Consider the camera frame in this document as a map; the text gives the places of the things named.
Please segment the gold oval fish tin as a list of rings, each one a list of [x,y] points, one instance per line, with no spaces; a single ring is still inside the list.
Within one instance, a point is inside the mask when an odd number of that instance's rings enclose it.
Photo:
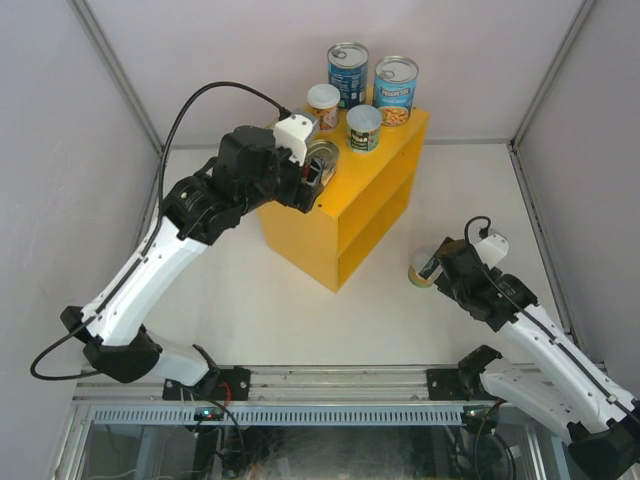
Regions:
[[[337,171],[337,163],[340,157],[338,147],[328,140],[313,142],[307,150],[305,162],[308,167],[310,160],[314,157],[321,157],[325,160],[325,171],[323,175],[322,187],[326,187]]]

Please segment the small green can white lid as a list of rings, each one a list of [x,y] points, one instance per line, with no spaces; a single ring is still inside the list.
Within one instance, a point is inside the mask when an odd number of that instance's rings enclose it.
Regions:
[[[370,153],[379,144],[381,112],[371,105],[358,105],[346,114],[347,144],[356,153]]]

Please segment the light blue Progresso soup can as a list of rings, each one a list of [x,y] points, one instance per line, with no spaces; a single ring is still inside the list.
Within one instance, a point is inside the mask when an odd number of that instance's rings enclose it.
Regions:
[[[386,56],[375,66],[373,106],[386,127],[408,122],[417,86],[419,67],[404,56]]]

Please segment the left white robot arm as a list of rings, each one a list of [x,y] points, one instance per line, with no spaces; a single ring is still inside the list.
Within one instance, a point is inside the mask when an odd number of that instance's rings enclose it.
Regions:
[[[61,315],[94,370],[124,384],[163,377],[199,400],[215,395],[220,369],[206,351],[158,337],[143,321],[173,280],[244,215],[271,201],[312,209],[325,170],[307,158],[317,132],[301,114],[271,128],[238,127],[216,156],[174,185],[116,277],[92,302]]]

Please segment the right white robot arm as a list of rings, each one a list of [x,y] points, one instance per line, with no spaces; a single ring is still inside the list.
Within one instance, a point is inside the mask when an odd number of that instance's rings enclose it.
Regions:
[[[639,401],[599,369],[517,277],[498,269],[509,249],[491,234],[476,244],[446,238],[414,258],[409,278],[434,286],[474,320],[529,355],[544,374],[528,376],[481,345],[459,361],[454,383],[466,400],[511,403],[547,427],[591,479],[617,479],[639,460]]]

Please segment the dark blue soup can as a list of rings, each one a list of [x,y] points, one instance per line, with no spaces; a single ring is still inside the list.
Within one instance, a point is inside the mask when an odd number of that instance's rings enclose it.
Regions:
[[[349,110],[365,102],[368,60],[368,49],[357,42],[337,43],[329,48],[328,81],[340,93],[340,109]]]

